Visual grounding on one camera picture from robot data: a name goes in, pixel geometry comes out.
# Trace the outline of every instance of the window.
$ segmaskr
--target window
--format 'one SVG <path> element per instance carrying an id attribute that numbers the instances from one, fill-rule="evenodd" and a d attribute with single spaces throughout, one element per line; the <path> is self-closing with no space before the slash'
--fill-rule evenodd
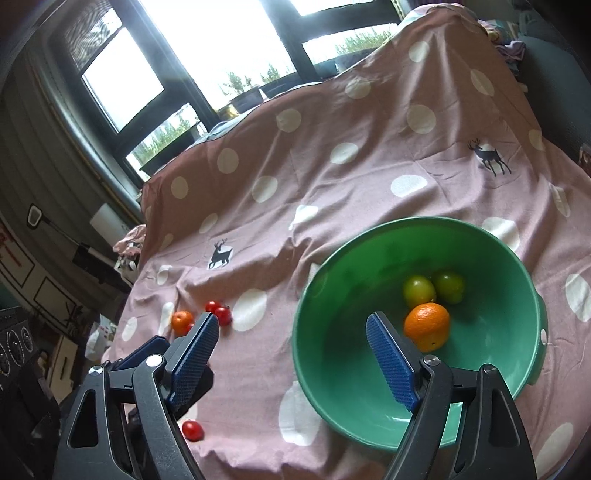
<path id="1" fill-rule="evenodd" d="M 220 121 L 356 63 L 400 21 L 391 0 L 78 4 L 51 45 L 82 114 L 138 187 Z"/>

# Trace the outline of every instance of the red tomato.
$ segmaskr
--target red tomato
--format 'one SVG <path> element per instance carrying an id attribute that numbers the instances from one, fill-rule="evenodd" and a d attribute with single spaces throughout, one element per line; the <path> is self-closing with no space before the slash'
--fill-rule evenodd
<path id="1" fill-rule="evenodd" d="M 198 442 L 203 440 L 205 432 L 203 427 L 195 420 L 187 420 L 183 422 L 183 435 L 189 442 Z"/>
<path id="2" fill-rule="evenodd" d="M 186 329 L 185 329 L 185 331 L 184 331 L 184 335 L 188 335 L 188 334 L 189 334 L 189 330 L 190 330 L 191 328 L 193 328 L 193 326 L 195 326 L 195 322 L 191 322 L 191 323 L 189 323 L 189 324 L 187 325 L 187 328 L 186 328 Z"/>
<path id="3" fill-rule="evenodd" d="M 217 317 L 217 321 L 219 322 L 221 327 L 225 327 L 226 325 L 230 325 L 232 322 L 232 312 L 227 307 L 219 307 L 215 311 L 215 316 Z"/>
<path id="4" fill-rule="evenodd" d="M 205 304 L 205 311 L 209 312 L 209 313 L 215 313 L 215 311 L 219 308 L 222 307 L 223 305 L 221 303 L 219 303 L 218 301 L 212 300 L 212 301 L 208 301 Z"/>
<path id="5" fill-rule="evenodd" d="M 191 312 L 179 310 L 178 312 L 173 313 L 173 316 L 170 319 L 170 326 L 177 335 L 185 335 L 187 326 L 194 321 L 195 319 L 193 318 L 193 314 Z"/>

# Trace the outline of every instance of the green plant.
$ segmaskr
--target green plant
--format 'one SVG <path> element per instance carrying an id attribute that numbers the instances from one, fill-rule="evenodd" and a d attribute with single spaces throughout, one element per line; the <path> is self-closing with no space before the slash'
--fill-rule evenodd
<path id="1" fill-rule="evenodd" d="M 161 150 L 191 128 L 191 122 L 189 120 L 180 116 L 177 116 L 177 118 L 180 120 L 177 127 L 174 127 L 170 121 L 166 122 L 155 130 L 150 137 L 134 148 L 132 153 L 140 165 L 146 165 Z"/>
<path id="2" fill-rule="evenodd" d="M 226 92 L 222 88 L 222 86 L 229 88 L 233 92 L 229 92 L 229 93 Z M 237 75 L 234 72 L 228 72 L 228 83 L 222 83 L 222 85 L 220 85 L 220 90 L 226 96 L 229 96 L 229 95 L 234 96 L 234 95 L 240 95 L 241 93 L 244 93 L 253 87 L 254 87 L 254 85 L 252 84 L 251 78 L 245 76 L 244 80 L 242 80 L 240 75 Z"/>
<path id="3" fill-rule="evenodd" d="M 271 64 L 269 64 L 267 74 L 261 75 L 261 80 L 263 83 L 271 83 L 273 80 L 278 80 L 279 78 L 281 78 L 281 75 L 279 74 L 279 70 L 277 70 Z"/>
<path id="4" fill-rule="evenodd" d="M 371 32 L 356 33 L 352 37 L 347 37 L 340 45 L 335 45 L 338 55 L 345 55 L 346 53 L 353 53 L 366 48 L 377 48 L 392 35 L 389 31 L 376 32 L 371 29 Z"/>

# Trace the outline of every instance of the cherry tomato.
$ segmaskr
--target cherry tomato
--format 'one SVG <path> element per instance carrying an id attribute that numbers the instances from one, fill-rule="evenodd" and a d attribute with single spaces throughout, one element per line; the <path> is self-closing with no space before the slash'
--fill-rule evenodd
<path id="1" fill-rule="evenodd" d="M 205 311 L 209 312 L 209 313 L 215 313 L 215 311 L 219 308 L 219 307 L 223 307 L 223 305 L 221 303 L 219 303 L 218 301 L 212 300 L 212 301 L 208 301 L 205 304 Z"/>
<path id="2" fill-rule="evenodd" d="M 437 294 L 435 287 L 427 277 L 413 275 L 404 282 L 402 294 L 409 308 L 413 309 L 423 303 L 435 301 Z"/>
<path id="3" fill-rule="evenodd" d="M 190 323 L 193 323 L 195 319 L 191 312 L 186 310 L 179 310 L 174 312 L 170 319 L 170 326 L 173 328 L 174 333 L 177 335 L 185 335 L 185 330 Z"/>
<path id="4" fill-rule="evenodd" d="M 217 317 L 217 321 L 221 327 L 225 327 L 232 323 L 232 312 L 230 312 L 230 309 L 227 307 L 217 308 L 214 315 Z"/>
<path id="5" fill-rule="evenodd" d="M 205 437 L 203 427 L 195 420 L 184 421 L 181 430 L 183 431 L 184 437 L 189 442 L 198 442 L 199 440 L 203 440 Z"/>
<path id="6" fill-rule="evenodd" d="M 189 323 L 189 324 L 187 325 L 187 327 L 185 328 L 185 331 L 184 331 L 184 335 L 183 335 L 183 336 L 186 336 L 186 335 L 188 335 L 188 334 L 189 334 L 189 330 L 190 330 L 191 328 L 193 328 L 194 326 L 195 326 L 195 322 L 191 322 L 191 323 Z"/>
<path id="7" fill-rule="evenodd" d="M 466 282 L 461 275 L 450 270 L 440 270 L 433 274 L 433 284 L 437 295 L 444 301 L 453 304 L 460 303 L 464 298 Z"/>

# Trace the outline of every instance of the deer antlers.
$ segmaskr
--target deer antlers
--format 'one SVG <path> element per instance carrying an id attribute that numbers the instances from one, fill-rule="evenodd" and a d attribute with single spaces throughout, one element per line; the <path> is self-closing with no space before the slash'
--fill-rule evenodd
<path id="1" fill-rule="evenodd" d="M 479 138 L 477 138 L 476 141 L 474 142 L 474 146 L 472 145 L 472 140 L 470 140 L 468 142 L 468 148 L 470 150 L 474 150 L 476 147 L 480 147 L 480 139 Z"/>

